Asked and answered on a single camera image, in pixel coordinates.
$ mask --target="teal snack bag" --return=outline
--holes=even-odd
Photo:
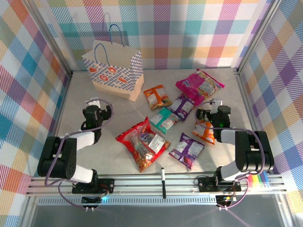
[[[150,119],[151,124],[163,134],[180,120],[174,113],[166,108],[162,108],[160,112]]]

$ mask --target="shopping bag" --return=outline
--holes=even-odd
[[[138,97],[143,78],[141,52],[135,48],[112,42],[109,27],[110,42],[95,40],[93,49],[82,56],[89,71],[89,76],[97,90],[135,101]]]

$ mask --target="blue rope handle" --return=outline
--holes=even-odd
[[[124,44],[123,44],[123,41],[122,41],[122,33],[121,33],[121,30],[120,30],[119,26],[116,25],[116,24],[112,24],[111,26],[109,26],[109,40],[110,40],[111,44],[113,44],[113,41],[112,41],[112,34],[111,34],[111,32],[110,32],[112,26],[117,26],[117,28],[119,29],[120,37],[121,37],[121,43],[122,43],[122,45],[123,45],[123,47],[124,47]]]
[[[97,57],[96,57],[96,48],[97,48],[99,45],[102,45],[102,46],[103,46],[103,49],[104,49],[104,51],[105,51],[106,61],[107,61],[108,65],[110,65],[109,62],[108,62],[107,53],[106,53],[106,50],[105,50],[105,47],[104,47],[103,44],[98,44],[98,45],[95,47],[95,60],[96,60],[96,63],[98,63]]]

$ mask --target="black marker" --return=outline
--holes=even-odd
[[[161,168],[161,179],[162,179],[162,192],[163,192],[163,198],[166,199],[164,168]]]

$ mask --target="tabletop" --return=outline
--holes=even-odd
[[[126,147],[116,141],[115,137],[132,126],[143,121],[146,116],[153,117],[160,109],[151,110],[143,91],[162,84],[171,99],[175,100],[182,92],[175,86],[176,82],[185,79],[196,70],[144,70],[144,85],[135,102],[97,91],[86,71],[77,71],[71,79],[62,121],[58,136],[78,131],[85,121],[82,109],[86,108],[85,101],[99,97],[110,102],[114,109],[111,122],[102,128],[102,136],[98,143],[85,147],[77,153],[77,164],[85,168],[96,169],[98,174],[136,174],[139,173],[137,164]],[[225,84],[210,98],[221,98],[223,105],[231,107],[231,127],[251,129],[241,93],[233,69],[205,69],[206,73]],[[152,163],[144,173],[159,173],[163,167],[166,172],[201,172],[214,171],[235,159],[235,149],[231,144],[215,142],[215,145],[202,141],[192,134],[195,129],[194,109],[184,122],[178,122],[166,135],[171,142],[168,149]],[[168,153],[178,144],[180,136],[187,136],[202,142],[205,147],[195,160],[190,170]]]

